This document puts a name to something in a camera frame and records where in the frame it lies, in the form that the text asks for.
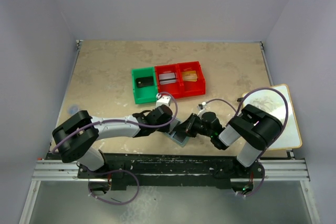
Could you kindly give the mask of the black credit card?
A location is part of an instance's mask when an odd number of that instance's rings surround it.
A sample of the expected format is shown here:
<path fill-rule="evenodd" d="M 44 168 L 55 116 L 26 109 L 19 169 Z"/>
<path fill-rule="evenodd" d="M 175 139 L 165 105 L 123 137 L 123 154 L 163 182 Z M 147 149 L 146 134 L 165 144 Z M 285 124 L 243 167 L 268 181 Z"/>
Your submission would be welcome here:
<path fill-rule="evenodd" d="M 173 139 L 179 144 L 183 144 L 186 138 L 187 135 L 184 134 L 183 132 L 175 132 L 173 135 Z"/>

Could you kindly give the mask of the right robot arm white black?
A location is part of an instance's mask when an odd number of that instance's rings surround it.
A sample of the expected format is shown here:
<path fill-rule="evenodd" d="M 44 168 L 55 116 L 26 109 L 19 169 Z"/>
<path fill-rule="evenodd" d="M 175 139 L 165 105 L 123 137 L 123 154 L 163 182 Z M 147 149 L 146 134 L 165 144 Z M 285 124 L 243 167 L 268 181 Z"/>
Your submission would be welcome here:
<path fill-rule="evenodd" d="M 252 171 L 252 164 L 281 134 L 283 128 L 279 119 L 248 104 L 226 127 L 221 125 L 216 113 L 207 111 L 200 115 L 191 114 L 174 131 L 188 137 L 207 136 L 219 150 L 226 150 L 239 138 L 243 138 L 245 145 L 236 156 L 233 170 L 238 177 L 246 177 Z"/>

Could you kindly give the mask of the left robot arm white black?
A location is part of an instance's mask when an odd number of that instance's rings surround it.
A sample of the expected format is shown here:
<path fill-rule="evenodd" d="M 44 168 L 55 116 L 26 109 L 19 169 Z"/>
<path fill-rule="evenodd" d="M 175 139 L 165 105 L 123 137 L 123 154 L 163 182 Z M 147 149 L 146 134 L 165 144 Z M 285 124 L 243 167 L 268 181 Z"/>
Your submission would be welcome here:
<path fill-rule="evenodd" d="M 90 116 L 88 111 L 77 112 L 55 128 L 52 137 L 64 163 L 78 162 L 96 178 L 104 177 L 109 166 L 102 151 L 92 147 L 94 142 L 113 137 L 143 137 L 160 131 L 167 132 L 173 119 L 172 110 L 166 105 L 123 118 L 103 119 Z"/>

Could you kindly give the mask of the green card holder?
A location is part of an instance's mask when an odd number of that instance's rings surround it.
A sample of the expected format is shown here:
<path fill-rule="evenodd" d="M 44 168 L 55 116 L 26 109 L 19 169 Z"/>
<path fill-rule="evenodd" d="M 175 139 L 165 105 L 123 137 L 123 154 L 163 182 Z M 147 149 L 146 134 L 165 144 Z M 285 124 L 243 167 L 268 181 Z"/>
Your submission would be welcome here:
<path fill-rule="evenodd" d="M 180 147 L 184 147 L 187 144 L 189 137 L 184 132 L 174 131 L 174 128 L 180 124 L 181 121 L 175 118 L 174 121 L 170 124 L 169 131 L 165 132 L 164 134 Z"/>

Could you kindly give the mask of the gold credit card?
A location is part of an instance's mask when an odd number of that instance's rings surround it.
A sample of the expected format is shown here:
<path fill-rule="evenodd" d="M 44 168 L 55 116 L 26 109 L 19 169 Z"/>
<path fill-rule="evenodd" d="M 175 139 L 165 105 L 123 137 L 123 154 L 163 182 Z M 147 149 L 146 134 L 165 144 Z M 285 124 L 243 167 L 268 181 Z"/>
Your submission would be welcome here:
<path fill-rule="evenodd" d="M 185 82 L 196 82 L 198 80 L 197 72 L 195 70 L 182 71 L 182 80 Z"/>

